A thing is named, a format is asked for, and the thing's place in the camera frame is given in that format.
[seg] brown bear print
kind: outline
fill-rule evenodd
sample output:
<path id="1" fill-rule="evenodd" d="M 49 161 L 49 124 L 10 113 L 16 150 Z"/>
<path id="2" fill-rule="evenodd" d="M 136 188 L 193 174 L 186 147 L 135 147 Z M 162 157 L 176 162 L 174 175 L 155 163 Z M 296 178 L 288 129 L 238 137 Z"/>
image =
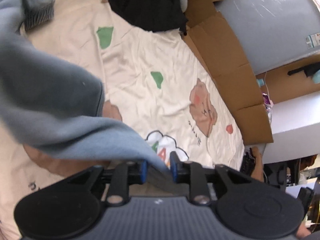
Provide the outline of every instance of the brown bear print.
<path id="1" fill-rule="evenodd" d="M 210 101 L 210 94 L 205 84 L 198 78 L 190 93 L 190 114 L 199 130 L 209 137 L 212 127 L 217 122 L 217 111 Z"/>
<path id="2" fill-rule="evenodd" d="M 111 104 L 109 100 L 103 104 L 102 116 L 122 121 L 122 116 L 120 114 L 119 108 Z M 54 159 L 29 145 L 24 144 L 23 148 L 25 149 L 29 158 L 39 167 L 63 177 L 69 177 L 94 165 L 102 165 L 104 167 L 108 167 L 110 164 L 109 161 L 99 160 L 88 161 Z"/>

